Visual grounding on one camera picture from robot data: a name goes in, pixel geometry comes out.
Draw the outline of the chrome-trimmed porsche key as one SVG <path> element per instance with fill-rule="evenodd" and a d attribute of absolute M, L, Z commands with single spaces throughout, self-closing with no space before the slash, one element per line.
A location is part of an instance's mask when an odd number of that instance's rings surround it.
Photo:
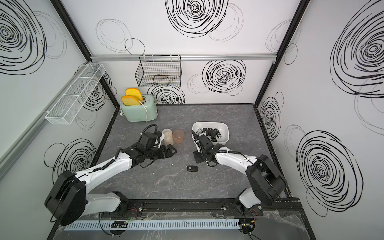
<path fill-rule="evenodd" d="M 217 129 L 217 128 L 215 128 L 214 131 L 215 131 L 215 133 L 216 133 L 216 138 L 219 138 L 219 139 L 220 139 L 220 138 L 222 137 L 220 130 Z"/>

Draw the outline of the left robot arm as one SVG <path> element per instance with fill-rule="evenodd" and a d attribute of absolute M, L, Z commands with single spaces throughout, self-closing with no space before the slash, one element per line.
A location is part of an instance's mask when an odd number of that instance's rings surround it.
<path fill-rule="evenodd" d="M 156 124 L 147 126 L 136 143 L 125 149 L 119 148 L 108 161 L 76 173 L 66 171 L 60 174 L 44 203 L 53 218 L 60 225 L 67 226 L 90 214 L 126 215 L 130 210 L 129 200 L 121 192 L 93 194 L 91 191 L 145 160 L 154 163 L 156 160 L 173 157 L 177 149 L 162 143 L 165 134 L 158 131 L 157 127 Z"/>

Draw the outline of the black flip key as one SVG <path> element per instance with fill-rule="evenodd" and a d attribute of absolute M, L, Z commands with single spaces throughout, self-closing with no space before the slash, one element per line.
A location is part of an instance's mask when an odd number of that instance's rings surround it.
<path fill-rule="evenodd" d="M 211 141 L 212 142 L 217 142 L 216 134 L 211 133 Z"/>

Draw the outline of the silver bmw key fob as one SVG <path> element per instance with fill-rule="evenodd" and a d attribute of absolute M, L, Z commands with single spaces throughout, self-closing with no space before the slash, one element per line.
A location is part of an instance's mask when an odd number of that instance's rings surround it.
<path fill-rule="evenodd" d="M 203 133 L 203 130 L 201 129 L 201 128 L 199 128 L 197 131 L 196 131 L 196 135 L 200 135 L 200 134 L 202 134 Z"/>

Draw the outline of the white storage box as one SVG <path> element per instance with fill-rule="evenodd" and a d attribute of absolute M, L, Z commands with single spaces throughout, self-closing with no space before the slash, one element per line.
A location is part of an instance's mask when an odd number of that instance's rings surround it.
<path fill-rule="evenodd" d="M 220 134 L 222 135 L 221 138 L 218 138 L 217 142 L 214 142 L 215 144 L 222 144 L 225 145 L 229 139 L 230 139 L 230 132 L 229 128 L 226 124 L 224 123 L 219 123 L 219 122 L 196 122 L 192 126 L 192 130 L 197 133 L 199 129 L 204 129 L 204 128 L 212 128 L 212 129 L 218 129 Z"/>

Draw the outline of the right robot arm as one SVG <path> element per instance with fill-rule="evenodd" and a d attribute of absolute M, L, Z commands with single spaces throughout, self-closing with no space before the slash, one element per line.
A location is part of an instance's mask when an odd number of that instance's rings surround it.
<path fill-rule="evenodd" d="M 205 162 L 209 167 L 224 165 L 247 177 L 250 187 L 237 197 L 243 208 L 250 209 L 259 204 L 271 206 L 287 187 L 283 173 L 268 156 L 254 157 L 230 150 L 222 144 L 214 144 L 204 134 L 192 132 L 192 138 L 197 147 L 194 152 L 196 163 Z"/>

